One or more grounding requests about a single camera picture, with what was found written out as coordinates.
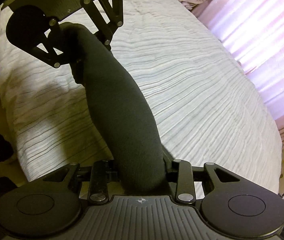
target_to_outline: striped bedspread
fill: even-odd
[[[0,13],[0,95],[28,180],[69,162],[110,157],[69,65],[54,69],[11,45]],[[66,21],[96,30],[84,10]],[[124,0],[111,42],[155,116],[163,145],[193,166],[215,162],[278,192],[281,138],[254,85],[177,0]],[[203,196],[200,185],[197,196]]]

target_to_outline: round pad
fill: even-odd
[[[239,195],[229,200],[229,208],[238,215],[253,217],[265,210],[265,203],[255,196]]]
[[[0,225],[18,238],[49,237],[65,230],[81,214],[80,201],[70,190],[36,189],[25,185],[0,198]]]
[[[31,49],[41,43],[41,36],[49,29],[43,11],[33,5],[19,7],[6,25],[6,36],[10,43],[20,49]]]
[[[223,188],[205,196],[200,212],[211,226],[229,237],[271,236],[284,225],[284,201],[258,185],[224,183]]]
[[[33,194],[21,198],[17,209],[26,215],[40,215],[48,212],[54,206],[54,200],[43,194]]]

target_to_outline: bed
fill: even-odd
[[[143,92],[162,144],[193,166],[215,162],[278,193],[281,138],[237,62],[178,0],[123,2],[112,52]],[[11,45],[11,14],[0,12],[0,96],[27,179],[110,158],[69,65],[54,69]],[[96,30],[83,9],[65,21]],[[203,197],[200,184],[196,192]]]

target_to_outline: screw head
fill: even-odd
[[[89,4],[91,0],[83,0],[84,4]]]
[[[189,202],[189,201],[193,200],[193,196],[191,194],[188,194],[188,193],[182,193],[182,194],[178,195],[178,199],[181,200],[181,201]]]
[[[99,202],[99,201],[105,200],[106,197],[105,197],[105,195],[102,194],[102,193],[96,193],[96,194],[92,194],[92,195],[90,196],[90,199],[91,199],[92,201],[97,201],[97,202]]]
[[[56,24],[56,20],[55,19],[51,19],[49,22],[48,22],[48,25],[50,26],[54,26]]]

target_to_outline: black metal bracket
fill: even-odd
[[[284,201],[273,192],[215,163],[192,167],[184,160],[170,161],[163,152],[167,181],[176,183],[171,200],[195,209],[208,227],[236,239],[264,239],[282,230]],[[78,198],[84,181],[90,181],[85,204]],[[70,163],[5,194],[0,199],[0,224],[21,238],[52,235],[80,219],[84,208],[112,202],[112,181],[120,181],[114,161],[98,161],[92,167]],[[196,199],[194,181],[202,181],[204,199]]]
[[[80,0],[81,6],[98,28],[96,37],[103,45],[111,50],[110,43],[116,30],[123,25],[123,0],[98,0],[103,7],[109,23],[106,23],[100,11],[96,7],[95,0]],[[70,63],[71,55],[64,35],[59,27],[59,19],[56,16],[46,16],[45,13],[34,5],[24,5],[17,8],[9,19],[6,27],[6,36],[9,42],[38,58],[46,64],[58,68]],[[52,44],[45,32],[50,30],[54,36]],[[46,51],[38,47],[43,44]]]

